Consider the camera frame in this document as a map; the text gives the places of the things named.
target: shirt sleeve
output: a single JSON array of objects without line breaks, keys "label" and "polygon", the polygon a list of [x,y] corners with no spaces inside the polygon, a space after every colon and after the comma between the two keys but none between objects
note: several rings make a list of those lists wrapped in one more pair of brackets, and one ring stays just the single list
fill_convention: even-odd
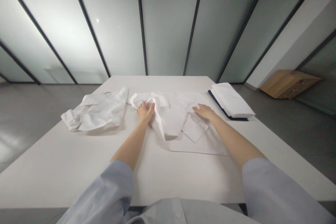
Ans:
[{"label": "shirt sleeve", "polygon": [[249,160],[242,172],[252,219],[260,223],[336,223],[334,216],[269,160]]},{"label": "shirt sleeve", "polygon": [[131,167],[122,161],[111,161],[76,199],[58,224],[122,223],[132,194]]}]

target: dark blue folder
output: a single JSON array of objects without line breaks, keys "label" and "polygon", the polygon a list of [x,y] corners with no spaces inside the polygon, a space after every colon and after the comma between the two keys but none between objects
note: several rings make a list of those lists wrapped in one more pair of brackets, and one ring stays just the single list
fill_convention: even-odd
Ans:
[{"label": "dark blue folder", "polygon": [[214,97],[214,95],[211,93],[211,91],[209,90],[208,93],[211,95],[211,97],[215,100],[215,102],[217,103],[217,105],[220,107],[220,109],[224,112],[224,114],[227,116],[227,118],[229,118],[232,121],[248,121],[247,118],[233,118],[231,116],[228,116],[228,114],[225,112],[225,110],[219,105],[218,101],[216,100],[216,98]]}]

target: frosted glass wall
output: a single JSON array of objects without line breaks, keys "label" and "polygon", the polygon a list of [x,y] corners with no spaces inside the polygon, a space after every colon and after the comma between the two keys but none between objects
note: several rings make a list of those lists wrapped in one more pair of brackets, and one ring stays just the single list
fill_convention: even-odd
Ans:
[{"label": "frosted glass wall", "polygon": [[138,0],[83,0],[112,75],[145,75]]},{"label": "frosted glass wall", "polygon": [[33,82],[2,47],[0,47],[0,73],[13,82]]},{"label": "frosted glass wall", "polygon": [[258,1],[219,82],[244,82],[298,1]]},{"label": "frosted glass wall", "polygon": [[254,0],[200,0],[186,75],[216,81]]},{"label": "frosted glass wall", "polygon": [[0,6],[0,39],[22,64],[41,83],[73,83],[20,3],[0,0]]},{"label": "frosted glass wall", "polygon": [[[197,0],[0,0],[0,41],[42,84],[100,84],[111,75],[183,75]],[[220,82],[242,83],[299,0],[259,0]],[[254,0],[200,0],[186,75],[216,81]],[[56,55],[63,60],[60,63]],[[31,78],[0,49],[0,73]]]},{"label": "frosted glass wall", "polygon": [[[107,80],[78,0],[24,2],[78,83],[103,83]],[[51,68],[49,74],[59,74],[59,69]]]},{"label": "frosted glass wall", "polygon": [[149,75],[183,75],[197,0],[142,0]]}]

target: wooden cabinet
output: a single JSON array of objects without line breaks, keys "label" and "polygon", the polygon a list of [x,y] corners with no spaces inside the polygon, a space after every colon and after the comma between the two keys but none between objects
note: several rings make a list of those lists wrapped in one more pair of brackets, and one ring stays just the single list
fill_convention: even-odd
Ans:
[{"label": "wooden cabinet", "polygon": [[260,89],[276,99],[292,99],[320,80],[295,70],[278,70]]}]

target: folded white cloth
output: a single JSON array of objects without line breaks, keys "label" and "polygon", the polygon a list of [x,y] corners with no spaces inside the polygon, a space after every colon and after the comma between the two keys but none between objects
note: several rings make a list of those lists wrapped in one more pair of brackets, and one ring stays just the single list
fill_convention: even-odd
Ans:
[{"label": "folded white cloth", "polygon": [[150,125],[170,151],[228,155],[214,127],[192,110],[197,103],[210,105],[202,94],[135,93],[128,103],[137,109],[144,101],[155,103]]},{"label": "folded white cloth", "polygon": [[100,127],[119,126],[124,118],[128,87],[119,92],[85,95],[82,103],[61,118],[70,131],[89,131]]},{"label": "folded white cloth", "polygon": [[229,116],[233,118],[255,116],[250,106],[229,83],[214,84],[212,85],[211,92]]}]

